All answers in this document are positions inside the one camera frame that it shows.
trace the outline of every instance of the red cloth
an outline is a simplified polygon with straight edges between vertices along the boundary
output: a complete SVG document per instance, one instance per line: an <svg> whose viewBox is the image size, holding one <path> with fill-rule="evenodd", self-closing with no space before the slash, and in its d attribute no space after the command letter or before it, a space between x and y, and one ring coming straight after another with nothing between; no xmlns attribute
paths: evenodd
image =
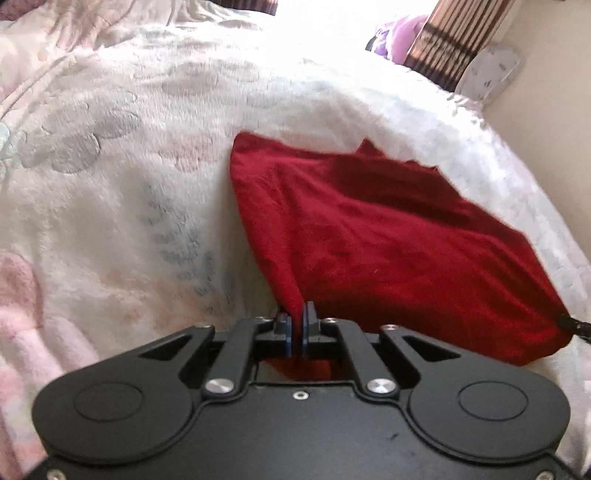
<svg viewBox="0 0 591 480"><path fill-rule="evenodd" d="M319 317L365 331L396 323L515 365L571 335L567 313L525 236L463 199L439 173L387 159L298 150L247 133L230 174L248 241L301 332Z"/></svg>

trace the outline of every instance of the bed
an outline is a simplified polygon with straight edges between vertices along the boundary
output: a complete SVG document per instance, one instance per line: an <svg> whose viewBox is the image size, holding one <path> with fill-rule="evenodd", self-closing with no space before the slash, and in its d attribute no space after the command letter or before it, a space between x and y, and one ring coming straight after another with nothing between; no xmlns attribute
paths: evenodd
<svg viewBox="0 0 591 480"><path fill-rule="evenodd" d="M43 456L42 386L195 323L273 315L228 178L243 130L300 148L437 165L530 240L572 316L591 268L525 165L466 99L329 34L204 0L54 0L0 33L0 476ZM591 464L591 348L529 368L572 414L558 454Z"/></svg>

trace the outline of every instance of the silver screw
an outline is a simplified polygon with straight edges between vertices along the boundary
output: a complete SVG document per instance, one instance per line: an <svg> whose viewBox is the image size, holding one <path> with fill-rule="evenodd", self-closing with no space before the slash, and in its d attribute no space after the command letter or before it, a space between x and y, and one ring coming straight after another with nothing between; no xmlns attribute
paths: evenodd
<svg viewBox="0 0 591 480"><path fill-rule="evenodd" d="M294 392L292 395L296 400L308 400L310 398L310 394L308 392L304 392L303 390L298 390Z"/></svg>
<svg viewBox="0 0 591 480"><path fill-rule="evenodd" d="M385 395L396 390L396 383L388 378L374 378L368 382L368 390L373 393Z"/></svg>
<svg viewBox="0 0 591 480"><path fill-rule="evenodd" d="M49 470L47 472L47 480L66 480L66 475L61 470Z"/></svg>
<svg viewBox="0 0 591 480"><path fill-rule="evenodd" d="M535 477L535 480L554 480L554 474L546 470Z"/></svg>
<svg viewBox="0 0 591 480"><path fill-rule="evenodd" d="M211 393L230 393L234 390L234 382L229 378L212 378L205 384L205 390Z"/></svg>

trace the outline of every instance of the beige wall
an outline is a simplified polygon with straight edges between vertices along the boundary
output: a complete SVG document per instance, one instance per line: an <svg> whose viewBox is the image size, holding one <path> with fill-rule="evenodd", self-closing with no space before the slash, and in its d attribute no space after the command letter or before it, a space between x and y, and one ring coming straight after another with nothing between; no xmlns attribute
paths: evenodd
<svg viewBox="0 0 591 480"><path fill-rule="evenodd" d="M524 0L505 41L525 67L485 116L591 258L591 0Z"/></svg>

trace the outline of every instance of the curtain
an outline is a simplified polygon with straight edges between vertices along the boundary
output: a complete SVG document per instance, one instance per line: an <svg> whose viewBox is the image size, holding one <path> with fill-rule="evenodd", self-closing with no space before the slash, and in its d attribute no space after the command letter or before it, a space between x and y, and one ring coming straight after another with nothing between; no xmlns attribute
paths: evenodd
<svg viewBox="0 0 591 480"><path fill-rule="evenodd" d="M490 42L515 0L440 0L404 65L449 92Z"/></svg>
<svg viewBox="0 0 591 480"><path fill-rule="evenodd" d="M255 12L275 15L278 0L213 0L213 2L226 8L253 10Z"/></svg>

